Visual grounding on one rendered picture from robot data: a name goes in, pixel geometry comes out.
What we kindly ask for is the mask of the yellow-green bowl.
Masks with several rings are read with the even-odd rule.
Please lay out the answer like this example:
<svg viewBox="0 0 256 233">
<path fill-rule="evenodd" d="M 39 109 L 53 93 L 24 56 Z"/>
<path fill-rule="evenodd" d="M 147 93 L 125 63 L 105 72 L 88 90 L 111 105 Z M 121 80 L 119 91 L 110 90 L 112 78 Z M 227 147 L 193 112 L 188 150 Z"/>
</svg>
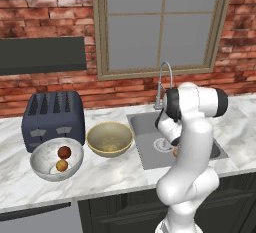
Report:
<svg viewBox="0 0 256 233">
<path fill-rule="evenodd" d="M 134 134 L 130 127 L 117 121 L 105 121 L 91 127 L 86 134 L 88 147 L 97 155 L 114 158 L 124 154 L 132 145 Z"/>
</svg>

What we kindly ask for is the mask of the dark wall shelf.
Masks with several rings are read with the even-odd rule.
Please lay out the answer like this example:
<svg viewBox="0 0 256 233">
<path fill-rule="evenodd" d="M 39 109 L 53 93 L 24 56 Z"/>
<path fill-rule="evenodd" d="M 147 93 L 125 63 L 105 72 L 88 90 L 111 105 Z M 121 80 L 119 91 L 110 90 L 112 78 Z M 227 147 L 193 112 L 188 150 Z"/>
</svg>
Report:
<svg viewBox="0 0 256 233">
<path fill-rule="evenodd" d="M 83 37 L 0 39 L 0 75 L 85 69 Z"/>
</svg>

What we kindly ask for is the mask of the white marble bowl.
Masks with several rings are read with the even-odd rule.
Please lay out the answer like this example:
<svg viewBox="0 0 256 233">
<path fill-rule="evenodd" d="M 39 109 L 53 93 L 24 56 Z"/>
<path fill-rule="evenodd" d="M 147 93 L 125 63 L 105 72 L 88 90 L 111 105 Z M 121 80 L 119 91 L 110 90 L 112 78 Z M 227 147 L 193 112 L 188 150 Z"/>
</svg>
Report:
<svg viewBox="0 0 256 233">
<path fill-rule="evenodd" d="M 61 160 L 58 150 L 63 146 L 70 148 L 71 156 L 67 159 L 67 169 L 60 172 L 56 164 Z M 78 171 L 83 157 L 83 146 L 77 140 L 65 137 L 54 138 L 44 142 L 33 151 L 30 165 L 40 178 L 50 182 L 59 182 L 70 178 Z"/>
</svg>

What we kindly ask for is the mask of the silver arched faucet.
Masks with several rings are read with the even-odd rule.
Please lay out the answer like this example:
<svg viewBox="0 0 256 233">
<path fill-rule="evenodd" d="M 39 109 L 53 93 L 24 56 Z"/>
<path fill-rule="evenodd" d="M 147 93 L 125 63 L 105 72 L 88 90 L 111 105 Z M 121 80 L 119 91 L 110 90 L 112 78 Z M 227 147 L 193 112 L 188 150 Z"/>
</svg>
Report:
<svg viewBox="0 0 256 233">
<path fill-rule="evenodd" d="M 160 105 L 160 100 L 161 100 L 161 90 L 163 89 L 163 86 L 162 86 L 162 71 L 163 71 L 163 67 L 165 65 L 168 67 L 168 70 L 169 70 L 170 89 L 172 89 L 172 82 L 173 82 L 172 81 L 173 80 L 172 69 L 171 69 L 170 64 L 167 61 L 164 61 L 164 62 L 161 63 L 161 66 L 160 66 L 160 74 L 159 74 L 158 83 L 157 83 L 156 101 L 155 101 L 155 105 L 154 105 L 155 110 L 162 109 L 162 106 Z"/>
</svg>

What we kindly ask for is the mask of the dark red apple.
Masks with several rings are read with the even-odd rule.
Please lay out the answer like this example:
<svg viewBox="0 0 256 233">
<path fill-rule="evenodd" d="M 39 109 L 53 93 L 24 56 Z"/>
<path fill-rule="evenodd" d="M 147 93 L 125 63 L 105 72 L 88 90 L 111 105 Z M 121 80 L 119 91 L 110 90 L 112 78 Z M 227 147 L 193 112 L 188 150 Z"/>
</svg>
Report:
<svg viewBox="0 0 256 233">
<path fill-rule="evenodd" d="M 68 159 L 71 156 L 71 149 L 68 146 L 62 146 L 58 150 L 58 156 L 61 159 Z"/>
</svg>

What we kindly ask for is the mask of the tan framed window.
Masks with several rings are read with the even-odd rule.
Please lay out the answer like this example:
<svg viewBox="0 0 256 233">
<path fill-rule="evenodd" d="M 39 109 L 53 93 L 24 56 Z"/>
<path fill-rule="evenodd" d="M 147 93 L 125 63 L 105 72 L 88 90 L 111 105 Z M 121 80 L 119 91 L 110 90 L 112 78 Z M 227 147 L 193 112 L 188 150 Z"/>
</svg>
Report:
<svg viewBox="0 0 256 233">
<path fill-rule="evenodd" d="M 229 0 L 93 0 L 100 80 L 211 73 Z"/>
</svg>

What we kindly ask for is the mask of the yellow-red apple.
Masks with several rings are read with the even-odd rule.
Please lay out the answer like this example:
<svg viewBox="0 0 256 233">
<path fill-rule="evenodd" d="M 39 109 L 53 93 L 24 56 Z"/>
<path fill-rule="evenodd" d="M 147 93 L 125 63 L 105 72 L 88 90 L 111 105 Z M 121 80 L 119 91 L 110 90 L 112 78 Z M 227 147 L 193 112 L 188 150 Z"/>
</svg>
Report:
<svg viewBox="0 0 256 233">
<path fill-rule="evenodd" d="M 68 168 L 68 162 L 66 160 L 59 160 L 57 163 L 56 163 L 56 169 L 59 171 L 59 172 L 64 172 L 66 171 Z"/>
</svg>

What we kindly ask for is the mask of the dark blue toaster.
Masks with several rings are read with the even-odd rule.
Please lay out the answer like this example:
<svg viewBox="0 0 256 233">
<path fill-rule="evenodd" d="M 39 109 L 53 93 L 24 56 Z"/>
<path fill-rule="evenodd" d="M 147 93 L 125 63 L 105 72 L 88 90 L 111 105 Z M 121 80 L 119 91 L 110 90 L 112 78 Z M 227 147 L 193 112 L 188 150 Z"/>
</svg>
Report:
<svg viewBox="0 0 256 233">
<path fill-rule="evenodd" d="M 85 143 L 82 100 L 76 91 L 33 94 L 23 115 L 21 131 L 25 147 L 32 153 L 40 144 L 60 137 Z"/>
</svg>

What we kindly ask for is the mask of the grey dishwasher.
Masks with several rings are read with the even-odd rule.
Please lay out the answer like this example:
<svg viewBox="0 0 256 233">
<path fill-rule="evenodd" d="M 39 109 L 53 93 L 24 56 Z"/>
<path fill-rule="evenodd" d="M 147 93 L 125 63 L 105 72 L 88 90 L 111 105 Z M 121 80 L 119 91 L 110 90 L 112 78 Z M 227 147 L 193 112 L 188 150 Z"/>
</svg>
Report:
<svg viewBox="0 0 256 233">
<path fill-rule="evenodd" d="M 0 222 L 0 233 L 83 233 L 78 206 Z"/>
</svg>

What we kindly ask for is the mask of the grey steel sink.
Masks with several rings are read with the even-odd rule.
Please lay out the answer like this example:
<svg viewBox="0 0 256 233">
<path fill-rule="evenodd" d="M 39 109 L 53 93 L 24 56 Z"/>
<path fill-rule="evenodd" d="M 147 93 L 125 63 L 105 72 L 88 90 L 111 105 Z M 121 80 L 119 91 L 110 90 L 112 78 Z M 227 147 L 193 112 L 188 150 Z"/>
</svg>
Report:
<svg viewBox="0 0 256 233">
<path fill-rule="evenodd" d="M 159 111 L 127 116 L 144 170 L 170 167 L 176 160 L 171 146 L 156 129 Z"/>
</svg>

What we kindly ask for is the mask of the dark cabinet door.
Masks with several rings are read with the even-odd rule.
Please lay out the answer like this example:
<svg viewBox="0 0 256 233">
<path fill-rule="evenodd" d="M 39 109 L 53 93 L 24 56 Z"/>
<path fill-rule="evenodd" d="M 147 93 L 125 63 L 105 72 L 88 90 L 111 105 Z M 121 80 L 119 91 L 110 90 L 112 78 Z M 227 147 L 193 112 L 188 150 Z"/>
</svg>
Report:
<svg viewBox="0 0 256 233">
<path fill-rule="evenodd" d="M 155 233 L 167 212 L 155 189 L 83 200 L 78 208 L 83 233 Z"/>
<path fill-rule="evenodd" d="M 195 222 L 203 233 L 238 233 L 256 201 L 256 172 L 220 179 L 200 205 Z"/>
</svg>

